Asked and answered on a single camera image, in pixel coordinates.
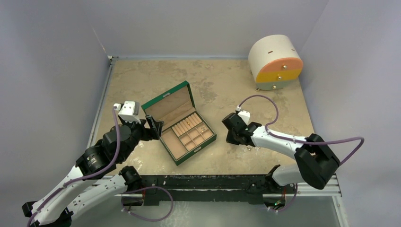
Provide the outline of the green jewelry box with lid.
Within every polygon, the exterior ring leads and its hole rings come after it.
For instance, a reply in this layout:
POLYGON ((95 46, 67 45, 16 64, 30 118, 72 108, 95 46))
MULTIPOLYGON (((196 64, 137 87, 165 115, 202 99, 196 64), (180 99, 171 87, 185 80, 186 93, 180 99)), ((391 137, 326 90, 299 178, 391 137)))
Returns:
POLYGON ((178 166, 217 139, 195 107, 190 83, 184 81, 141 106, 145 114, 163 121, 161 143, 178 166))

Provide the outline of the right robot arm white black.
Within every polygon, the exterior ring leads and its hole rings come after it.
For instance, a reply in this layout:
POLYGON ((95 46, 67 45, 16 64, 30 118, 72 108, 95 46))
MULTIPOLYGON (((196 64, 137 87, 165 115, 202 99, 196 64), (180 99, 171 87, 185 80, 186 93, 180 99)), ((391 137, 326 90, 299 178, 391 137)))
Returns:
POLYGON ((267 148, 295 160, 295 164, 278 165, 267 174, 265 185, 270 192, 291 183, 307 183, 322 190, 340 166, 334 152, 317 134, 299 137, 267 130, 260 123, 247 124, 239 113, 230 113, 222 123, 228 130, 227 143, 267 148))

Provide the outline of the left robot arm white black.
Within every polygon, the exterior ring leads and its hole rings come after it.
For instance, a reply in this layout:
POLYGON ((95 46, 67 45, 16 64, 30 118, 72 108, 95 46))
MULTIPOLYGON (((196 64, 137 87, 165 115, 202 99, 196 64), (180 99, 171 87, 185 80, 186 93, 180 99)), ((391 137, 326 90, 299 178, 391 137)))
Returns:
POLYGON ((103 185, 87 187, 124 162, 140 141, 159 140, 163 121, 114 114, 114 126, 78 158, 65 178, 45 197, 22 206, 28 227, 69 227, 85 209, 108 197, 143 190, 142 178, 133 166, 124 167, 103 185))

